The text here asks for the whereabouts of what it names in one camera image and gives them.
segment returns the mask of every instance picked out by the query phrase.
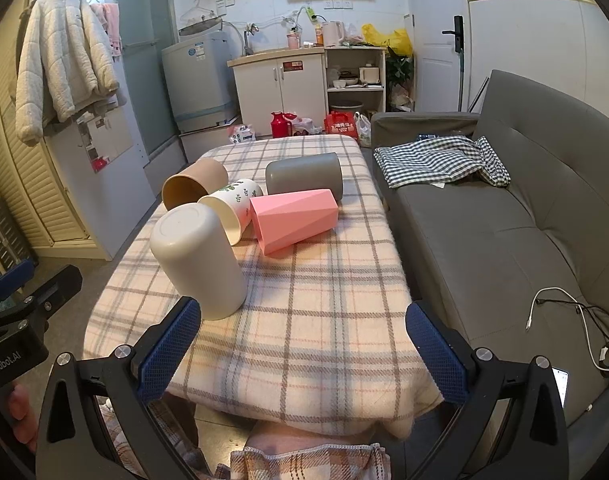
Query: red thermos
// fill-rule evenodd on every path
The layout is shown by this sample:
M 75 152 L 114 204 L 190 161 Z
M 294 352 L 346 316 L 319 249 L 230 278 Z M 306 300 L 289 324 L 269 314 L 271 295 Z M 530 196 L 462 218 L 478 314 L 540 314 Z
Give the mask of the red thermos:
M 271 121 L 271 133 L 274 139 L 281 137 L 291 137 L 294 126 L 291 121 L 297 119 L 295 114 L 285 114 L 284 112 L 273 112 L 273 121 Z

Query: blue mesh pad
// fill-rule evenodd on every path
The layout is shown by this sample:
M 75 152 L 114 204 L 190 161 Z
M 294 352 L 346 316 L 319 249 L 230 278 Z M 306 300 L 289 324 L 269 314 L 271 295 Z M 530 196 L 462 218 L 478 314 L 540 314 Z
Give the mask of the blue mesh pad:
M 200 305 L 191 300 L 140 366 L 138 397 L 144 404 L 159 399 L 200 329 Z
M 407 310 L 407 333 L 447 402 L 462 406 L 469 397 L 466 371 L 417 303 Z
M 5 272 L 0 277 L 0 301 L 6 300 L 33 278 L 34 270 L 33 262 L 27 259 Z

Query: plastic bag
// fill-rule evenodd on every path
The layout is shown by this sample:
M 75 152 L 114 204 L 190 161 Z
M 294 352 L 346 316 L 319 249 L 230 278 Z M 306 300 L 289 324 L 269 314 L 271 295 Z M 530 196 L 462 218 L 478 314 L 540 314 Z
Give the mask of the plastic bag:
M 363 148 L 371 147 L 371 123 L 369 119 L 361 115 L 359 112 L 355 113 L 355 127 L 357 128 L 357 139 L 360 146 Z
M 350 45 L 364 43 L 364 36 L 360 34 L 360 31 L 357 30 L 357 27 L 353 23 L 348 24 L 345 41 L 348 41 L 348 44 Z
M 291 121 L 293 125 L 292 136 L 300 137 L 311 135 L 313 128 L 313 120 L 308 118 L 298 117 Z
M 253 142 L 256 140 L 256 132 L 253 129 L 253 124 L 238 124 L 231 126 L 227 133 L 229 134 L 229 142 L 232 144 L 241 144 L 243 142 Z
M 357 128 L 351 114 L 331 112 L 324 120 L 324 129 L 328 135 L 340 134 L 357 140 Z
M 375 46 L 390 46 L 398 56 L 413 56 L 411 39 L 403 28 L 394 30 L 393 34 L 382 34 L 371 23 L 368 23 L 362 26 L 362 33 L 367 43 Z
M 389 102 L 396 108 L 413 108 L 413 101 L 409 96 L 409 91 L 404 86 L 396 85 L 391 90 Z

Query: red bag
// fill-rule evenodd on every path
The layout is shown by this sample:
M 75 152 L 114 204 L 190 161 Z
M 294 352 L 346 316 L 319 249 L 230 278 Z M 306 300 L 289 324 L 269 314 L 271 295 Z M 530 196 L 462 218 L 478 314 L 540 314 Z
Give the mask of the red bag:
M 324 120 L 324 130 L 328 135 L 345 135 L 357 140 L 357 127 L 353 114 L 331 112 Z

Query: louvered cabinet door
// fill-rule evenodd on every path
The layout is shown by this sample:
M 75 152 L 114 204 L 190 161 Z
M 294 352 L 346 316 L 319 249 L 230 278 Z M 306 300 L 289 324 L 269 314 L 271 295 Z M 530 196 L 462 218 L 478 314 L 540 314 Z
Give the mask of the louvered cabinet door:
M 14 0 L 0 22 L 0 194 L 30 243 L 49 247 L 55 242 L 84 240 L 89 234 L 64 192 L 44 142 L 28 147 L 16 135 L 11 94 L 16 82 L 19 16 L 27 3 Z

